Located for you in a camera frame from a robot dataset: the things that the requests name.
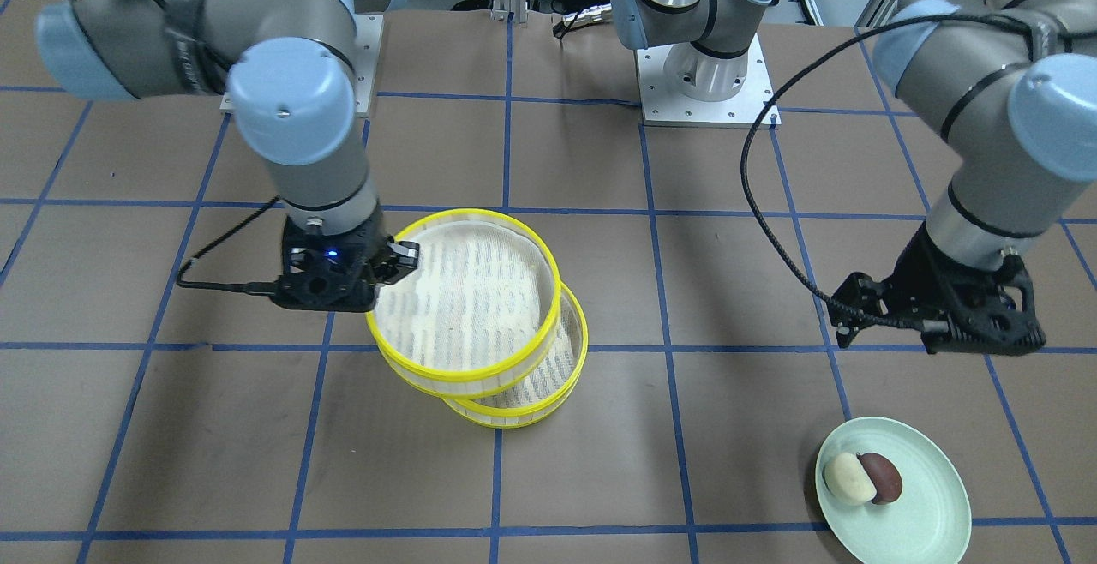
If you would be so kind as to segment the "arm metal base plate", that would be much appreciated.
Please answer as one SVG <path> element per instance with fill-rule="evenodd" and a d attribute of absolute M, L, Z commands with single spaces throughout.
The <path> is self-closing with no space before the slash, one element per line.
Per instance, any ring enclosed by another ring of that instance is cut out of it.
<path fill-rule="evenodd" d="M 354 115 L 367 120 L 376 95 L 384 30 L 383 15 L 359 14 L 354 16 L 354 42 L 346 50 L 299 34 L 257 41 L 231 64 L 219 109 L 226 115 L 235 114 L 237 94 L 244 92 L 244 106 L 264 103 L 268 110 L 287 111 L 290 116 L 302 108 L 333 110 L 333 100 L 340 99 L 336 94 L 341 91 L 333 84 L 333 76 L 343 75 L 354 92 Z"/>
<path fill-rule="evenodd" d="M 686 42 L 634 55 L 646 126 L 749 128 L 776 91 L 757 34 L 745 55 L 732 59 Z"/>

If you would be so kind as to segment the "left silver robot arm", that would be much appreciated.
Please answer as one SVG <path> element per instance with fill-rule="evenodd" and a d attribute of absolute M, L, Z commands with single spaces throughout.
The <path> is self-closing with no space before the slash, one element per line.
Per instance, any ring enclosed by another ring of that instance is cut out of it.
<path fill-rule="evenodd" d="M 620 42 L 668 47 L 671 90 L 720 103 L 748 79 L 773 0 L 610 0 Z M 961 163 L 889 278 L 853 272 L 835 293 L 798 268 L 753 196 L 749 154 L 779 99 L 872 41 L 871 65 Z M 1027 356 L 1047 342 L 1024 256 L 1094 182 L 1094 0 L 900 0 L 882 26 L 828 50 L 748 112 L 740 185 L 799 282 L 825 303 L 842 348 L 872 327 L 914 330 L 929 353 Z"/>

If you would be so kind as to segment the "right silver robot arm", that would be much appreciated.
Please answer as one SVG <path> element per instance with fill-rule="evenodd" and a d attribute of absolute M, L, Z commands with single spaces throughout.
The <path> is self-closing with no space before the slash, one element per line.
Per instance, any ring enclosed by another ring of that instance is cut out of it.
<path fill-rule="evenodd" d="M 176 284 L 264 296 L 296 311 L 367 313 L 416 270 L 418 247 L 383 225 L 360 100 L 354 0 L 65 0 L 35 24 L 39 60 L 87 100 L 228 95 L 286 219 L 270 282 Z"/>

